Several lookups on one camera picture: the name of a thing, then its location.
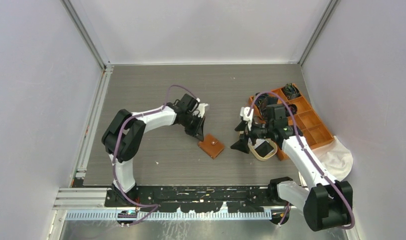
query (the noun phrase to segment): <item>orange wooden tray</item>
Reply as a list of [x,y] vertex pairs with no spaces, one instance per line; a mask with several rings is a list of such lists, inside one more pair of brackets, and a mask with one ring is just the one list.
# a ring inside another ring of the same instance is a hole
[[[300,94],[299,97],[288,100],[285,97],[285,94],[282,92],[282,88],[272,89],[271,91],[278,94],[282,99],[286,100],[287,104],[295,104],[297,106],[297,114],[294,115],[294,118],[297,126],[303,132],[304,137],[306,137],[307,144],[309,144],[311,149],[317,149],[324,145],[330,144],[334,140],[331,132],[303,95]],[[254,96],[248,98],[249,104],[253,102],[253,98]],[[254,107],[254,115],[261,117],[260,111],[256,106]],[[288,124],[294,124],[291,117],[288,117]],[[280,149],[278,149],[276,154],[280,160],[289,158]]]

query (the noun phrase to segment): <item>metal frame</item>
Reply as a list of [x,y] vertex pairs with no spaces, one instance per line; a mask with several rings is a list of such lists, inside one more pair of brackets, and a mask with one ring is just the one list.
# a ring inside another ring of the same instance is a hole
[[103,108],[104,98],[107,93],[108,84],[112,73],[113,66],[111,64],[108,64],[100,78],[97,91],[94,96],[92,109],[87,119],[86,133],[80,146],[80,151],[77,157],[75,168],[72,170],[71,177],[73,178],[85,178],[86,167],[88,165],[89,156],[91,154],[92,143],[95,138],[98,122],[100,120],[101,110]]
[[48,232],[47,240],[59,240],[63,229],[64,221],[66,220],[67,210],[53,210],[53,220],[51,222],[50,231]]
[[310,51],[312,50],[313,46],[315,45],[317,39],[319,38],[319,35],[325,28],[325,25],[328,23],[328,20],[330,19],[332,13],[335,10],[335,7],[338,5],[338,3],[341,0],[330,0],[328,6],[325,9],[325,12],[323,13],[321,20],[319,21],[318,26],[316,27],[315,31],[313,32],[312,37],[309,40],[309,43],[307,44],[306,48],[304,49],[303,55],[300,58],[300,61],[298,64],[300,66],[303,66],[304,62],[306,61],[307,57],[309,56]]
[[53,210],[92,210],[104,208],[106,187],[60,188]]
[[82,38],[84,39],[86,45],[88,46],[89,50],[91,51],[92,55],[94,56],[95,60],[97,61],[98,65],[101,69],[106,67],[103,59],[101,58],[100,53],[98,52],[97,48],[95,47],[94,43],[92,42],[91,37],[89,36],[87,30],[85,29],[84,24],[82,23],[81,19],[78,16],[73,4],[70,0],[60,0],[63,6],[66,8],[67,13],[72,18],[73,23],[75,24],[76,28],[81,34]]

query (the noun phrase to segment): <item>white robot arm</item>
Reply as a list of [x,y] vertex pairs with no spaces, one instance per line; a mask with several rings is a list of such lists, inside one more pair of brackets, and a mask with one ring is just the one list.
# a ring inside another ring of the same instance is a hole
[[273,179],[268,187],[271,199],[287,201],[301,210],[313,231],[350,224],[353,218],[349,211],[353,205],[350,184],[330,174],[309,148],[302,132],[288,125],[283,104],[268,105],[263,111],[266,123],[256,124],[252,122],[253,111],[249,107],[241,109],[242,121],[235,131],[242,134],[231,149],[249,153],[249,139],[253,144],[257,139],[273,140],[293,161],[308,188],[297,185],[289,177]]
[[[109,153],[112,163],[115,164],[115,173],[117,180],[122,187],[124,193],[128,193],[136,187],[135,178],[133,176],[133,157],[138,151],[142,136],[153,129],[181,124],[185,127],[185,132],[200,141],[204,140],[203,126],[204,113],[208,104],[200,103],[199,99],[195,99],[188,94],[185,94],[181,100],[175,103],[167,103],[166,106],[161,106],[153,110],[145,112],[128,112],[120,110],[109,128],[102,138],[106,152]],[[132,119],[124,130],[119,149],[115,161],[113,161],[113,152],[116,147],[117,137],[121,126],[126,119],[131,116],[138,116]],[[119,188],[116,180],[113,181],[115,188]]]

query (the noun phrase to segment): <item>purple cable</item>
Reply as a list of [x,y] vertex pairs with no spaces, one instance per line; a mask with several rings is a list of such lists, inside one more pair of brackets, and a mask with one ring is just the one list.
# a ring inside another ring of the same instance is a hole
[[[282,101],[282,104],[285,106],[285,108],[287,109],[287,111],[290,113],[290,117],[293,120],[293,127],[294,127],[294,132],[298,133],[297,130],[297,122],[295,121],[294,115],[290,109],[290,107],[288,106],[288,104],[286,104],[286,102],[276,93],[272,92],[272,91],[264,91],[264,92],[260,92],[259,94],[257,94],[254,99],[253,102],[250,105],[250,111],[248,112],[247,116],[250,116],[251,114],[251,110],[254,108],[254,104],[256,103],[256,100],[263,94],[273,94],[275,97],[277,97],[279,100]],[[351,222],[350,225],[348,226],[341,226],[340,228],[348,230],[348,229],[352,229],[354,227],[355,224],[355,219],[354,219],[354,213],[353,210],[351,209],[350,204],[348,203],[348,201],[346,200],[346,198],[344,197],[344,195],[341,193],[341,191],[338,189],[337,186],[335,186],[334,182],[329,179],[328,176],[325,176],[325,172],[321,169],[321,167],[319,165],[316,164],[316,161],[313,159],[312,155],[309,153],[309,151],[307,149],[304,148],[304,144],[303,141],[300,138],[299,134],[296,134],[297,136],[297,141],[301,146],[301,149],[306,153],[307,157],[310,159],[310,161],[312,162],[313,166],[315,166],[315,168],[318,170],[318,172],[321,174],[321,177],[324,178],[331,186],[332,188],[337,192],[338,196],[340,196],[341,200],[343,201],[344,205],[347,208],[347,211],[350,214],[350,218],[351,218]]]
[[142,222],[142,221],[143,221],[144,219],[146,219],[151,213],[153,213],[154,211],[156,211],[156,209],[159,207],[159,205],[158,205],[158,204],[145,205],[145,204],[140,204],[140,203],[135,202],[134,200],[130,199],[130,198],[126,195],[126,193],[125,193],[125,192],[123,191],[123,189],[122,189],[122,186],[121,186],[120,183],[119,183],[119,179],[117,178],[117,174],[116,174],[116,156],[117,156],[117,153],[118,153],[118,150],[119,150],[119,145],[120,145],[120,140],[121,140],[121,138],[122,138],[123,130],[125,129],[125,127],[126,127],[126,125],[128,124],[128,122],[130,122],[130,121],[131,121],[132,119],[134,119],[134,118],[143,117],[143,116],[148,116],[148,115],[151,115],[151,114],[155,114],[155,113],[161,112],[161,111],[166,107],[166,105],[167,105],[167,101],[168,101],[168,97],[169,97],[169,92],[170,92],[170,89],[171,89],[172,87],[182,88],[182,89],[186,90],[187,92],[189,92],[195,99],[197,98],[197,97],[196,97],[189,89],[187,89],[186,87],[181,86],[181,85],[176,85],[176,84],[171,85],[171,86],[168,88],[168,90],[167,90],[165,102],[164,102],[164,104],[163,104],[163,106],[162,106],[161,108],[158,108],[158,109],[153,110],[153,111],[143,112],[143,113],[141,113],[141,114],[136,114],[136,115],[130,116],[128,119],[126,119],[126,120],[123,122],[122,126],[120,127],[119,135],[117,136],[116,146],[115,146],[114,151],[113,151],[112,165],[113,165],[113,177],[114,177],[114,180],[115,180],[115,182],[116,182],[116,184],[117,184],[117,186],[118,186],[118,188],[119,188],[119,190],[120,190],[120,193],[122,194],[122,196],[123,196],[126,200],[128,200],[130,203],[132,203],[132,204],[134,204],[134,205],[136,205],[136,206],[139,206],[139,207],[142,207],[142,208],[154,207],[154,208],[153,208],[149,213],[147,213],[143,218],[141,218],[141,219],[139,219],[139,220],[137,220],[137,221],[134,221],[132,224],[130,224],[130,226],[131,226],[131,225],[136,225],[136,224]]
[[284,221],[285,216],[287,215],[287,213],[288,213],[288,211],[290,210],[290,208],[291,208],[291,204],[290,204],[290,202],[288,202],[287,205],[285,206],[284,215],[282,216],[281,220],[280,220],[279,223],[278,223],[278,226],[279,226],[279,227],[281,227],[281,224],[282,224],[282,222]]

